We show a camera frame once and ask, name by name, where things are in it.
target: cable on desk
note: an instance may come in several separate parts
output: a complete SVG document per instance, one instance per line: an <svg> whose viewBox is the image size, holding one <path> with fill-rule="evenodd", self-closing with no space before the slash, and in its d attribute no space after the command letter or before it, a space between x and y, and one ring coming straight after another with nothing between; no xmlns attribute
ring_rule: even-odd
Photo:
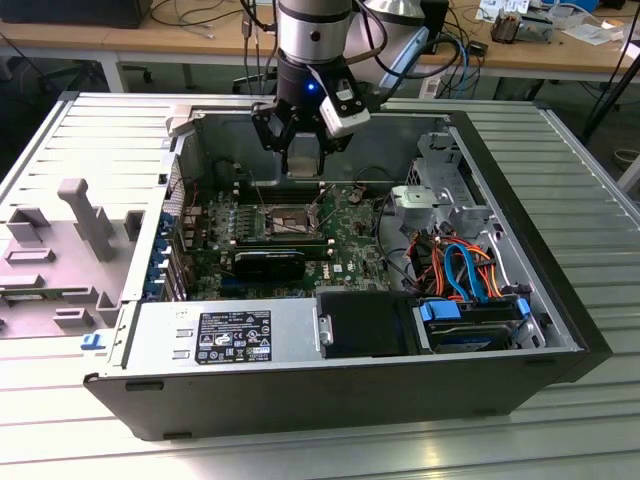
<svg viewBox="0 0 640 480"><path fill-rule="evenodd" d="M613 70L613 73L611 74L611 77L609 78L609 81L607 82L607 86L604 88L604 90L602 90L602 93L600 94L600 97L598 98L596 103L593 105L593 108L591 109L591 113L589 113L589 117L587 118L587 122L585 124L584 130L583 130L583 133L582 133L583 143L587 143L589 141L589 138L591 137L591 135L593 133L593 130L595 129L595 127L597 127L597 125L595 125L595 126L593 125L593 123L594 123L593 120L596 117L596 112L598 110L598 106L600 105L600 102L602 102L602 100L606 96L607 92L611 88L611 85L613 84L613 80L616 78L616 75L618 74L618 71L620 70L620 65L622 65L622 60L627 55L627 49L629 48L629 43L631 43L631 39L633 38L633 32L636 29L636 23L638 21L638 15L640 15L640 3L638 3L638 8L636 9L636 13L633 16L633 22L631 22L631 30L629 31L629 37L625 40L624 48L622 49L622 52L620 54L620 58L618 59L618 63L616 64L616 68Z"/></svg>
<svg viewBox="0 0 640 480"><path fill-rule="evenodd" d="M209 23L209 22L215 22L216 20L220 20L222 18L225 17L229 17L231 15L235 15L236 13L241 13L242 10L233 10L231 12L227 12L227 13L223 13L221 15L218 15L217 17L213 17L213 18L207 18L206 20L200 20L198 22L187 22L187 23L171 23L171 22L166 22L164 20L160 20L158 17L156 17L156 11L158 10L158 8L160 8L163 5L166 5L169 2L172 2L173 0L162 0L159 4L157 4L155 7L153 7L151 9L151 19L158 22L161 25L167 25L169 27L189 27L192 25L202 25L204 23ZM187 13L183 13L182 15L186 15L188 13L194 13L194 11L189 11Z"/></svg>
<svg viewBox="0 0 640 480"><path fill-rule="evenodd" d="M457 39L461 42L462 46L465 48L466 51L466 65L468 68L468 64L469 64L469 44L471 43L469 34L467 33L466 30L464 30L462 28L462 26L460 25L460 20L458 19L458 16L456 15L454 9L449 8L449 12L451 13L451 15L453 16L453 19L455 21L455 24L451 23L451 22L444 22L445 25L447 27L454 27L457 31L458 31L458 35L456 35L455 33L453 33L449 28L447 28L447 33L453 37L457 37ZM436 96L436 98L442 98L444 96L444 94L447 94L447 98L451 98L451 94L455 91L456 92L456 96L454 98L457 98L461 92L465 92L469 89L473 89L472 93L471 93L471 98L473 98L475 96L475 92L476 89L478 88L478 83L480 83L480 76L481 76L481 69L484 66L484 58L477 56L478 58L478 67L471 72L471 74L469 75L465 75L466 73L466 69L463 70L463 76L461 77L461 79L454 85L454 78L456 76L456 74L458 73L458 68L460 68L460 66L463 65L464 62L464 58L461 59L460 61L460 65L456 65L456 68L454 69L453 73L451 74L449 80L442 82L443 84L443 88L440 91L440 93ZM473 83L470 84L466 84L467 82L469 82L473 77L476 77L475 80L473 81Z"/></svg>
<svg viewBox="0 0 640 480"><path fill-rule="evenodd" d="M4 33L0 32L0 37L2 37L2 39L5 42L7 42L7 45L13 48L18 53L18 55L20 55L31 66L31 68L33 68L36 72L38 72L38 75L40 75L40 77L44 79L58 95L62 93L62 90L60 90L55 83L53 83L49 78L47 78L47 76L44 73L42 73L42 70L40 70L38 66L29 57L27 57L24 53L22 53L22 50L20 50L11 40L9 40L4 35Z"/></svg>
<svg viewBox="0 0 640 480"><path fill-rule="evenodd" d="M192 8L191 10L187 10L186 12L181 13L178 10L178 0L173 0L173 9L176 12L176 18L181 23L180 28L182 28L183 30L186 30L187 32L191 32L193 34L201 35L203 37L212 39L213 38L213 34L211 32L207 32L207 29L211 28L211 25L207 25L207 24L203 24L203 25L187 25L189 23L189 21L186 19L186 16L187 15L191 15L192 13L196 13L196 12L205 12L205 11L208 11L208 10L215 10L220 5L222 5L223 2L224 2L224 0L219 0L218 3L216 3L215 5L213 5L211 7ZM190 30L190 28L202 28L202 30Z"/></svg>

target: blue latch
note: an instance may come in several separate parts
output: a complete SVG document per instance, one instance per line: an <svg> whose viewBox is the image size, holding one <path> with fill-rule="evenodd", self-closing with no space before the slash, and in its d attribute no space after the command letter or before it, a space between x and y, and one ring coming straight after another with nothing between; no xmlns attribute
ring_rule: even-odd
<svg viewBox="0 0 640 480"><path fill-rule="evenodd" d="M87 333L82 337L80 344L82 350L103 350L107 348L99 333Z"/></svg>
<svg viewBox="0 0 640 480"><path fill-rule="evenodd" d="M433 300L420 306L420 316L423 322L430 320L458 320L461 318L460 309L451 300Z"/></svg>
<svg viewBox="0 0 640 480"><path fill-rule="evenodd" d="M520 313L522 314L522 318L528 318L531 315L531 307L529 306L529 302L527 302L524 298L519 298L516 300L516 305L518 305L518 309L520 309Z"/></svg>
<svg viewBox="0 0 640 480"><path fill-rule="evenodd" d="M423 322L428 322L433 319L433 315L431 314L431 308L429 308L429 304L423 303L420 306L420 316L422 317Z"/></svg>
<svg viewBox="0 0 640 480"><path fill-rule="evenodd" d="M436 320L459 320L460 309L456 302L451 300L429 302L433 316Z"/></svg>

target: slotted aluminum surface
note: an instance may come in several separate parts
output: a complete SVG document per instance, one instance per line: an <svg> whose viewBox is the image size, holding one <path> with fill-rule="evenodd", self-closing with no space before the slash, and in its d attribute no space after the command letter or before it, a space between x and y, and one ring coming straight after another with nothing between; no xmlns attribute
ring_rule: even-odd
<svg viewBox="0 0 640 480"><path fill-rule="evenodd" d="M55 133L45 132L55 148L41 151L31 167L55 175L55 166L47 163L86 165L83 161L91 158L91 165L97 165L110 159L112 163L91 169L110 176L116 173L109 165L118 161L126 169L118 171L118 178L132 183L122 184L131 192L119 192L120 200L114 202L143 200L143 194L133 191L145 188L145 175L154 174L164 154L161 132L168 106L221 101L233 106L238 100L83 94L62 106L67 110ZM133 437L84 390L83 373L104 357L83 357L78 338L6 340L0 342L2 477L75 478L90 472L94 478L113 478L126 472L127 478L140 474L181 480L637 478L638 212L552 114L528 103L427 105L469 114L614 350L610 360L579 383L547 388L506 418L148 443ZM394 106L412 110L416 103L398 101ZM138 146L133 150L132 138ZM140 184L134 186L124 173L134 174ZM104 192L117 185L113 180L97 188L96 195L111 199ZM46 179L23 176L23 181L48 188ZM11 198L27 198L16 195Z"/></svg>

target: black cable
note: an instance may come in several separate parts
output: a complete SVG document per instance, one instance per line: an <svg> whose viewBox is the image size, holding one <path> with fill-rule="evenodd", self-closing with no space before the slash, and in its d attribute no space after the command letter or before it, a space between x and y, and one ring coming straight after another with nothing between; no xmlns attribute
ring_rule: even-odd
<svg viewBox="0 0 640 480"><path fill-rule="evenodd" d="M640 15L640 3L638 3L638 8L636 9L636 13L633 16L633 22L631 23L631 30L629 31L629 38L627 38L627 40L625 42L624 49L622 50L622 53L620 54L620 58L618 59L618 63L616 65L616 68L614 69L613 73L611 74L611 77L609 78L609 81L607 82L607 86L602 90L602 93L600 94L600 97L598 98L596 103L593 105L593 108L591 109L591 113L589 113L589 117L587 118L587 122L585 124L584 130L583 130L583 133L582 133L582 138L583 138L584 143L589 141L589 138L591 137L591 133L595 130L595 128L592 126L594 115L596 114L596 111L598 109L598 106L600 105L600 102L602 102L602 100L606 96L607 92L609 91L609 88L611 88L611 85L613 84L613 80L616 78L616 75L618 74L618 70L620 70L620 65L622 65L622 60L624 59L624 57L627 54L627 49L629 48L629 43L631 43L631 39L633 38L633 32L636 29L636 22L638 21L638 15Z"/></svg>
<svg viewBox="0 0 640 480"><path fill-rule="evenodd" d="M422 56L422 54L425 51L427 51L429 48L431 48L433 45L437 45L439 43L450 43L450 44L452 44L455 47L455 50L454 50L455 53L454 53L453 57L451 57L449 59L449 61L447 63L445 63L444 65L442 65L441 67L438 67L435 70L432 70L431 72L429 72L427 74L421 75L419 77L416 77L416 75L409 76L408 75L409 71L413 68L415 62L418 61L418 59ZM391 89L383 97L383 99L381 100L381 103L385 103L393 95L395 95L395 93L398 91L398 88L400 88L400 85L402 84L402 82L405 79L407 79L407 78L425 79L425 78L433 77L434 75L437 75L440 72L445 71L447 68L449 68L451 65L453 65L455 63L455 61L458 59L459 55L460 55L460 47L458 45L458 42L456 40L454 40L453 38L449 37L448 35L442 35L441 34L438 38L434 38L433 40L428 41L421 50L418 50L413 55L413 57L411 57L411 60L409 60L409 63L407 63L407 66L404 68L402 73L400 75L398 75L398 78L396 79L396 83L393 85L393 87L391 87Z"/></svg>
<svg viewBox="0 0 640 480"><path fill-rule="evenodd" d="M273 24L275 25L275 28L277 31L278 30L278 11L276 8L276 0L272 0L271 8L273 9ZM269 81L269 67L271 66L273 57L276 56L277 51L278 51L278 35L276 34L273 40L273 48L271 49L271 53L269 53L269 58L267 58L267 64L265 65L264 81L260 82L260 95L264 95L264 89L267 86L267 82Z"/></svg>
<svg viewBox="0 0 640 480"><path fill-rule="evenodd" d="M484 66L484 57L478 57L478 78L473 85L473 91L471 92L471 99L476 96L476 88L478 88L478 84L480 83L480 74L482 67Z"/></svg>
<svg viewBox="0 0 640 480"><path fill-rule="evenodd" d="M169 27L190 27L192 25L202 25L203 23L209 23L209 22L215 22L216 20L220 20L221 18L225 18L228 17L230 15L235 15L236 13L240 13L242 12L242 10L233 10L231 12L227 12L227 13L223 13L222 15L218 15L217 17L213 17L213 18L207 18L206 20L201 20L199 22L188 22L188 23L171 23L171 22L165 22L164 20L160 20L158 17L156 17L155 12L156 10L158 10L158 8L160 8L162 5L165 5L169 2L171 2L173 0L162 0L159 4L157 4L155 7L153 7L151 9L151 18L158 22L161 25L167 25Z"/></svg>
<svg viewBox="0 0 640 480"><path fill-rule="evenodd" d="M244 55L242 56L242 63L244 64L244 73L246 75L247 87L249 88L249 95L253 95L253 89L251 88L251 79L249 78L249 65L247 64L247 57L249 56L249 39L244 39Z"/></svg>
<svg viewBox="0 0 640 480"><path fill-rule="evenodd" d="M370 172L370 171L372 171L372 170L375 170L375 171L377 171L377 172L382 173L385 177L387 177L389 180L391 180L391 182L396 183L395 178L393 178L393 177L391 176L391 174L389 173L389 171L388 171L386 168L381 167L381 166L379 166L379 165L369 165L368 167L364 167L364 168L361 168L360 170L358 170L358 173L356 173L356 174L354 175L354 177L353 177L353 183L357 184L357 183L358 183L358 180L360 179L360 177L361 177L364 173L366 173L366 172Z"/></svg>
<svg viewBox="0 0 640 480"><path fill-rule="evenodd" d="M4 33L0 32L0 37L2 37L3 40L5 42L7 42L7 45L9 45L11 48L13 48L18 53L18 55L20 55L29 65L31 65L31 68L33 68L38 73L38 75L40 75L40 78L45 80L49 84L49 86L51 88L53 88L53 90L56 91L56 93L58 95L60 95L62 93L62 90L60 90L55 83L53 83L49 78L47 78L47 76L44 73L42 73L42 70L40 70L37 67L37 65L35 63L33 63L33 61L29 57L27 57L24 53L22 53L22 51L18 47L16 47L16 45L11 40L9 40L4 35Z"/></svg>
<svg viewBox="0 0 640 480"><path fill-rule="evenodd" d="M258 12L257 12L257 5L256 5L256 0L250 0L251 1L251 6L253 8L253 14L257 17ZM260 44L258 43L258 32L256 31L256 68L258 69L258 94L261 93L260 90L260 82L262 80L262 71L260 68Z"/></svg>
<svg viewBox="0 0 640 480"><path fill-rule="evenodd" d="M395 271L397 271L400 275L402 275L405 278L405 280L407 280L413 288L420 291L420 287L418 286L418 284L414 282L414 280L409 275L404 273L404 270L402 270L402 268L400 268L395 263L393 263L389 259L388 254L382 248L382 242L380 241L380 224L382 223L382 216L384 215L384 206L386 205L387 201L389 201L390 198L391 198L391 191L389 191L389 193L384 199L384 202L382 202L382 205L380 206L380 213L378 214L378 221L376 222L376 228L375 228L376 244L378 245L378 249L380 250L380 254L382 255L382 258L384 258L387 261L387 264L391 268L393 268Z"/></svg>
<svg viewBox="0 0 640 480"><path fill-rule="evenodd" d="M593 135L593 132L595 132L596 129L600 126L609 111L616 104L620 96L624 93L624 91L638 72L640 72L640 56L636 57L633 60L633 63L631 64L629 69L624 73L618 84L611 91L611 94L605 99L602 107L600 107L596 111L591 121L585 127L584 133L582 134L582 141L585 144L589 141L589 139Z"/></svg>
<svg viewBox="0 0 640 480"><path fill-rule="evenodd" d="M258 20L258 14L257 12L254 12L251 10L251 6L247 3L246 0L240 0L240 5L242 5L242 8L244 9L244 11L247 13L247 15L249 16L249 18L251 19L251 21L261 30L265 31L265 32L272 32L274 31L274 26L273 25L267 25L265 23L262 23L260 20Z"/></svg>
<svg viewBox="0 0 640 480"><path fill-rule="evenodd" d="M598 87L594 87L589 82L578 82L578 83L589 95L591 95L596 100L598 99L598 95L593 91L595 90L597 93L600 93L602 90L600 90ZM624 107L627 105L637 105L638 103L640 103L640 100L633 100L631 102L618 103L617 105Z"/></svg>

